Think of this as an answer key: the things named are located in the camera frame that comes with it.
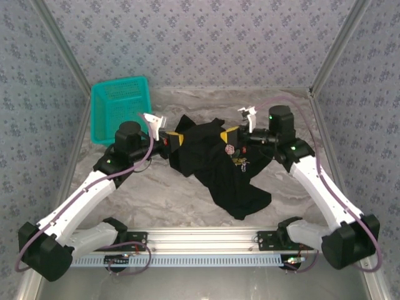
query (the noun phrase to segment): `wall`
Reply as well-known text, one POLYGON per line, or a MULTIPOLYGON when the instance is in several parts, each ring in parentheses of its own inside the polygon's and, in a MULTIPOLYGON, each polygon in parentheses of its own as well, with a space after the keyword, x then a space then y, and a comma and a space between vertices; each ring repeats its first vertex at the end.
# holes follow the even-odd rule
POLYGON ((310 86, 354 0, 47 1, 89 82, 310 86))
POLYGON ((86 100, 30 2, 0 11, 0 299, 12 299, 18 228, 53 205, 86 100))
POLYGON ((373 1, 318 96, 350 198, 381 221, 400 299, 400 3, 373 1))

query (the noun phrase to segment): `plastic basket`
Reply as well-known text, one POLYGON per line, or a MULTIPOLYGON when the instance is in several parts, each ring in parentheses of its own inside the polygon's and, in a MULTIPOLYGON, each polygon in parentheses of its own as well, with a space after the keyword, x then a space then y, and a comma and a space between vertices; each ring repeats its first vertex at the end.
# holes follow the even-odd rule
POLYGON ((146 124, 138 113, 151 113, 148 81, 129 77, 95 84, 91 94, 91 140, 111 145, 115 132, 125 121, 136 121, 146 133, 146 124))

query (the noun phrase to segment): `marble floor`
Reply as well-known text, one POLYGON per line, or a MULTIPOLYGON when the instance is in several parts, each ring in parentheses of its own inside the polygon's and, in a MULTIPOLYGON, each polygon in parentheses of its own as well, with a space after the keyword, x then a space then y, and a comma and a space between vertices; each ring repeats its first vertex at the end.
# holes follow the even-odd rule
MULTIPOLYGON (((243 106, 257 105, 276 96, 295 99, 306 113, 317 137, 321 162, 329 175, 328 160, 306 92, 291 90, 172 90, 151 91, 155 114, 167 116, 167 129, 173 130, 183 114, 196 123, 206 123, 215 117, 224 119, 226 127, 238 125, 241 115, 237 110, 243 106)), ((257 126, 268 127, 269 106, 257 114, 257 126)), ((295 107, 297 136, 310 145, 311 137, 295 107)), ((87 127, 78 164, 72 180, 70 193, 75 190, 92 170, 92 166, 103 155, 104 146, 90 141, 87 127)), ((216 206, 206 187, 194 177, 185 178, 169 167, 168 161, 155 157, 150 167, 139 174, 131 175, 112 195, 103 200, 82 222, 81 228, 95 226, 106 217, 112 216, 129 228, 149 227, 199 227, 199 226, 276 226, 279 221, 291 216, 301 216, 307 221, 324 224, 318 207, 304 188, 292 178, 276 161, 264 169, 251 183, 272 194, 271 204, 238 221, 225 210, 216 206)))

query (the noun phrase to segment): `purple cable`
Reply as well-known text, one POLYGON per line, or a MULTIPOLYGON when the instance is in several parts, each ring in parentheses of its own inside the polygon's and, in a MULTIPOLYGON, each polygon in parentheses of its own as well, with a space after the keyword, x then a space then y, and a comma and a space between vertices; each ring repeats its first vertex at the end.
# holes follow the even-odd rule
POLYGON ((337 203, 340 204, 340 206, 347 212, 350 214, 350 216, 352 216, 356 222, 362 227, 362 229, 366 232, 366 234, 368 235, 368 237, 371 239, 372 243, 374 244, 374 247, 376 249, 376 256, 377 256, 377 264, 375 267, 373 267, 372 269, 364 269, 361 268, 357 265, 354 265, 355 268, 359 269, 362 272, 367 272, 367 273, 372 273, 372 272, 376 272, 377 270, 379 270, 379 268, 382 266, 383 263, 383 256, 382 256, 382 251, 381 251, 381 247, 378 244, 378 241, 376 240, 376 238, 374 237, 374 234, 368 229, 368 227, 361 221, 361 219, 359 218, 359 216, 357 216, 356 214, 354 214, 347 206, 346 204, 341 201, 341 199, 339 198, 338 195, 335 194, 335 192, 331 189, 331 187, 329 187, 329 184, 326 182, 322 171, 321 171, 321 159, 319 157, 319 151, 318 151, 318 147, 317 147, 317 142, 315 140, 314 134, 311 130, 311 126, 305 116, 305 114, 303 113, 303 110, 301 109, 300 105, 298 105, 295 101, 293 101, 293 99, 286 97, 286 96, 278 96, 278 97, 273 97, 271 99, 268 99, 267 101, 265 101, 264 103, 258 105, 255 107, 255 110, 259 110, 260 108, 263 108, 265 105, 273 102, 273 101, 277 101, 277 100, 287 100, 290 103, 292 103, 300 112, 300 115, 302 116, 302 118, 304 119, 304 122, 306 123, 307 129, 310 132, 311 135, 311 139, 312 142, 314 144, 314 148, 315 148, 315 158, 316 158, 316 167, 317 167, 317 172, 319 175, 319 178, 321 180, 321 182, 324 184, 325 188, 328 190, 328 192, 332 195, 332 197, 337 201, 337 203))
POLYGON ((317 263, 317 260, 318 260, 318 256, 319 256, 319 251, 317 250, 317 253, 315 254, 315 256, 314 256, 314 260, 312 261, 312 263, 308 266, 308 267, 306 267, 306 268, 304 268, 304 269, 302 269, 302 270, 297 270, 294 266, 291 266, 290 264, 284 264, 286 267, 289 267, 289 268, 291 268, 291 269, 293 269, 293 271, 291 271, 291 272, 294 272, 294 273, 304 273, 304 272, 307 272, 307 271, 309 271, 309 270, 311 270, 315 265, 316 265, 316 263, 317 263))
POLYGON ((19 252, 18 256, 17 256, 17 261, 15 263, 14 266, 14 270, 18 273, 20 272, 24 272, 28 269, 30 269, 31 267, 24 267, 22 269, 19 268, 19 263, 21 262, 26 250, 30 247, 30 245, 47 229, 49 229, 49 227, 51 226, 51 223, 55 223, 63 213, 65 213, 65 211, 75 203, 76 200, 79 199, 79 197, 81 197, 84 193, 88 192, 90 188, 92 188, 94 185, 96 185, 97 183, 100 183, 103 180, 106 179, 112 179, 118 176, 122 176, 125 175, 126 173, 130 173, 134 170, 136 170, 138 167, 140 167, 142 164, 144 164, 144 162, 147 160, 147 158, 149 158, 149 156, 151 155, 151 151, 153 150, 153 146, 154 146, 154 139, 153 139, 153 132, 151 131, 150 125, 148 123, 148 121, 146 120, 146 118, 142 115, 142 114, 138 114, 144 121, 144 123, 147 126, 147 129, 149 131, 149 137, 150 137, 150 145, 149 145, 149 149, 147 150, 146 155, 142 158, 141 161, 139 161, 137 164, 135 164, 134 166, 130 167, 129 169, 123 170, 121 172, 117 172, 108 176, 104 176, 102 178, 99 178, 95 181, 93 181, 92 183, 89 183, 86 187, 84 187, 79 193, 77 193, 73 199, 71 201, 68 202, 67 205, 65 205, 55 216, 54 218, 49 222, 49 224, 45 225, 42 229, 40 229, 25 245, 24 247, 22 247, 21 251, 19 252))
POLYGON ((105 247, 102 247, 100 249, 112 249, 112 248, 117 248, 117 247, 127 246, 127 245, 138 245, 138 246, 142 246, 142 247, 144 247, 146 249, 146 251, 149 253, 149 259, 147 260, 146 265, 144 267, 142 267, 140 270, 134 271, 134 272, 124 272, 124 273, 112 272, 111 271, 111 265, 114 263, 114 260, 115 260, 115 258, 114 258, 114 259, 112 259, 112 260, 110 260, 108 262, 108 267, 107 267, 108 271, 111 274, 114 274, 114 275, 117 275, 117 276, 138 275, 140 273, 143 273, 145 270, 147 270, 149 268, 150 263, 151 263, 151 251, 150 251, 148 245, 143 244, 142 242, 134 242, 134 241, 132 241, 132 242, 122 242, 122 243, 111 245, 111 246, 105 246, 105 247))

